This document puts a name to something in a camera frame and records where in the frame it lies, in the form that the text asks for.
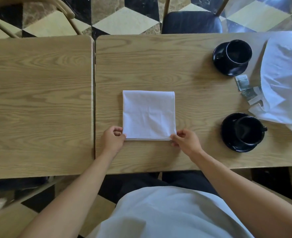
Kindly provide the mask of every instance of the black pants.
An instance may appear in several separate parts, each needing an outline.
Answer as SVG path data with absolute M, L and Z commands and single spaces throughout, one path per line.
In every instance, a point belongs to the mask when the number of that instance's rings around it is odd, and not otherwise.
M 99 195 L 117 204 L 124 195 L 140 188 L 177 186 L 219 196 L 201 171 L 163 172 L 162 180 L 158 180 L 158 175 L 159 173 L 107 175 Z

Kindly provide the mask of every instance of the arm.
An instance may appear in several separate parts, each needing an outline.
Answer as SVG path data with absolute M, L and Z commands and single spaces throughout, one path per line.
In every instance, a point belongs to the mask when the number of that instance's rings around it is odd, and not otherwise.
M 201 148 L 196 134 L 180 130 L 171 135 L 204 173 L 215 190 L 255 237 L 292 237 L 292 205 L 231 171 Z
M 106 171 L 126 138 L 122 128 L 107 129 L 100 156 L 24 229 L 19 238 L 77 237 Z

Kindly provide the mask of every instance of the white shirt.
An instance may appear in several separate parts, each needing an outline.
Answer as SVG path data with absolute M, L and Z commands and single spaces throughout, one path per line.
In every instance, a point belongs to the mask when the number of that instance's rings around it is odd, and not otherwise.
M 158 186 L 123 196 L 88 238 L 253 237 L 220 197 Z

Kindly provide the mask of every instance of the forearm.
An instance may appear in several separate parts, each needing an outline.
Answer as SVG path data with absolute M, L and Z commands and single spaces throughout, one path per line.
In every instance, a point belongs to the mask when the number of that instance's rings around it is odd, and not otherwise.
M 205 152 L 192 160 L 255 237 L 292 237 L 292 205 Z
M 111 153 L 102 153 L 19 237 L 77 237 L 113 157 Z

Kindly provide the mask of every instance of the hand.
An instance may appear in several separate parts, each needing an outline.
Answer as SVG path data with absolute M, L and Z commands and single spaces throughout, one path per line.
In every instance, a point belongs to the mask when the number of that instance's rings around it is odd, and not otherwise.
M 111 126 L 104 131 L 101 140 L 103 144 L 103 153 L 111 153 L 113 157 L 123 147 L 126 134 L 123 134 L 123 128 L 117 126 Z
M 170 138 L 173 140 L 172 146 L 180 147 L 190 159 L 203 152 L 198 136 L 191 130 L 178 130 L 177 134 L 172 134 Z

